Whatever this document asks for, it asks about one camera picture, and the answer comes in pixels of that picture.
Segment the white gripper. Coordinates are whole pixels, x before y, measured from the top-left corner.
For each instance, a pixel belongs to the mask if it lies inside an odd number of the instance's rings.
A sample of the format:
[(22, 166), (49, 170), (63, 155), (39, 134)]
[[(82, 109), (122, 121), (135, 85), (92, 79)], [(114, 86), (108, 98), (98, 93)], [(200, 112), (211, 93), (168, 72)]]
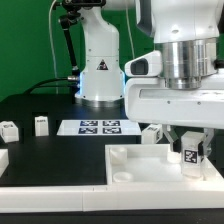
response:
[(170, 125), (205, 128), (202, 148), (208, 157), (213, 129), (224, 129), (224, 77), (206, 77), (196, 90), (168, 89), (156, 78), (131, 78), (126, 84), (125, 111), (131, 121), (165, 124), (172, 152), (181, 151), (181, 141)]

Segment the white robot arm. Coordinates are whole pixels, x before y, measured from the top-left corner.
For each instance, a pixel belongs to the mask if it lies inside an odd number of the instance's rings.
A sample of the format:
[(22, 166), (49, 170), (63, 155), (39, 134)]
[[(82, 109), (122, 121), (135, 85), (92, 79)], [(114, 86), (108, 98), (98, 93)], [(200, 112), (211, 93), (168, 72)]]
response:
[(79, 96), (109, 102), (124, 94), (132, 121), (224, 129), (224, 68), (217, 65), (224, 0), (130, 0), (129, 5), (141, 33), (134, 37), (137, 57), (125, 64), (128, 81), (113, 73), (115, 47), (89, 17)]

